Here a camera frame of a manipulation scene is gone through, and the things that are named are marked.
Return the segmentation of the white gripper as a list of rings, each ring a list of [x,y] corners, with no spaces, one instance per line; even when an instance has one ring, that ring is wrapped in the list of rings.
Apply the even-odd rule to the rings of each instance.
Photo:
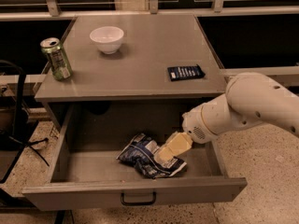
[[[192,141],[198,144],[211,142],[217,135],[208,129],[203,119],[203,105],[199,105],[182,115],[182,129],[185,133],[172,133],[165,144],[154,154],[154,159],[160,164],[171,161],[174,157],[188,151]]]

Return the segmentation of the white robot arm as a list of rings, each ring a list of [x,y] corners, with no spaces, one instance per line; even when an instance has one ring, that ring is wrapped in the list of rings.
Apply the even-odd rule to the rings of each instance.
[[[167,164],[193,143],[213,141],[222,133],[270,123],[299,136],[299,97],[274,79],[246,72],[230,79],[225,93],[183,114],[181,133],[173,133],[154,154]]]

